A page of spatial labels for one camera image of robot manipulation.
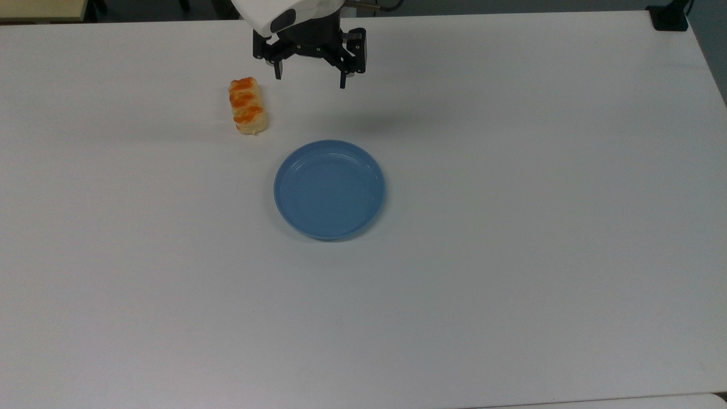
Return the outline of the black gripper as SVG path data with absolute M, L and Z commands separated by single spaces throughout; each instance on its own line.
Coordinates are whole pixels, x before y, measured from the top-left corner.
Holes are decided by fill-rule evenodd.
M 342 30 L 339 16 L 308 20 L 279 31 L 278 39 L 253 32 L 253 57 L 274 67 L 276 80 L 282 80 L 283 61 L 294 55 L 325 60 L 340 72 L 339 87 L 345 90 L 347 78 L 367 71 L 366 29 Z

